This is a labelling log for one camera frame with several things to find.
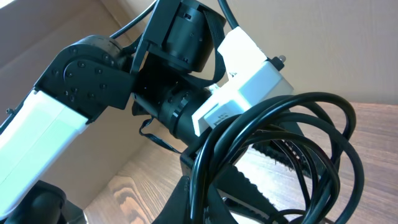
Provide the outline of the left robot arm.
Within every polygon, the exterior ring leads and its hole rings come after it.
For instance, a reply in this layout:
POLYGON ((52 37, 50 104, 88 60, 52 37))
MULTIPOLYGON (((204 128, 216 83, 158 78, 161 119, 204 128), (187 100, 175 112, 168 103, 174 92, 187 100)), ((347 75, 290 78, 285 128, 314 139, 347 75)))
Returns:
POLYGON ((127 47, 117 35, 88 36, 64 48, 1 125, 1 222, 83 223, 83 211, 40 176, 108 108, 160 121, 187 148, 182 177, 157 223, 188 223, 204 190, 199 216, 233 223, 233 213, 285 223, 283 214, 230 162, 212 184, 196 163, 233 116, 252 114, 292 93, 283 57, 266 57, 226 4, 217 13, 198 1, 155 1, 149 23, 127 47))

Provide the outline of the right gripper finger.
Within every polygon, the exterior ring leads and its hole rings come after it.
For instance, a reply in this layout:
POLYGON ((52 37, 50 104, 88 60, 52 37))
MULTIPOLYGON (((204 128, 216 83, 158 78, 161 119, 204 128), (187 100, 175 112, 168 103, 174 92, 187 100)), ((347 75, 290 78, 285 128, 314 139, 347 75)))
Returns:
MULTIPOLYGON (((190 178, 183 175, 174 188, 167 203, 152 224, 183 224, 192 223, 190 217, 194 200, 190 198, 190 178)), ((199 209, 199 216, 203 223, 238 224, 224 204, 218 191, 210 185, 207 199, 199 209)))

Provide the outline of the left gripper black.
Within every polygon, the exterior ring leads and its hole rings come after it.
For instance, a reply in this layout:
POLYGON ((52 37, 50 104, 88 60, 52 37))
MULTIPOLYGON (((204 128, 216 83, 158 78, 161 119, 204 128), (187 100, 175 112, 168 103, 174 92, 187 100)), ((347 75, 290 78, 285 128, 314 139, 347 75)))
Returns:
MULTIPOLYGON (((191 167, 192 175, 190 177, 190 198, 204 199, 207 198, 208 189, 213 182, 209 180, 210 173, 208 172, 211 159, 214 156, 215 139, 204 139, 201 150, 197 154, 193 165, 191 167)), ((288 141, 281 139, 263 140, 259 138, 249 139, 243 145, 244 148, 250 144, 255 145, 255 150, 260 151, 267 157, 292 166, 297 175, 298 181, 302 188, 303 197, 310 198, 307 186, 304 181, 304 168, 300 160, 296 158, 288 146, 288 141)), ((223 194, 231 199, 263 199, 264 196, 258 191, 257 186, 250 183, 249 179, 245 178, 244 174, 239 172, 235 166, 225 167, 219 172, 219 177, 214 180, 215 187, 223 194)))

